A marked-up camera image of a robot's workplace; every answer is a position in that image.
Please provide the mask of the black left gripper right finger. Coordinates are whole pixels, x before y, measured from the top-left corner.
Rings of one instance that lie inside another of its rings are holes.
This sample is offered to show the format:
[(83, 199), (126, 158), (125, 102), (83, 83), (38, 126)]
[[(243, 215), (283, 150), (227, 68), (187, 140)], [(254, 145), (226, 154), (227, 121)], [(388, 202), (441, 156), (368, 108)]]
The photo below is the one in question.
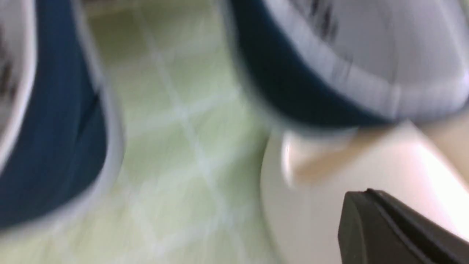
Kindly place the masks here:
[(468, 242), (385, 191), (367, 189), (402, 242), (424, 264), (467, 264)]

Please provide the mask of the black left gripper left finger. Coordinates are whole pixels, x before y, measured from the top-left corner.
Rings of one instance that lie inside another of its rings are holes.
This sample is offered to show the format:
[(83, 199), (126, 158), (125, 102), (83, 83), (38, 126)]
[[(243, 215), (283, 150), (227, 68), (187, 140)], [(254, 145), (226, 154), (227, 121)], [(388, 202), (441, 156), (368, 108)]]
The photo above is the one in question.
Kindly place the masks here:
[(362, 191), (346, 192), (338, 227), (343, 264), (432, 264), (394, 232), (372, 197)]

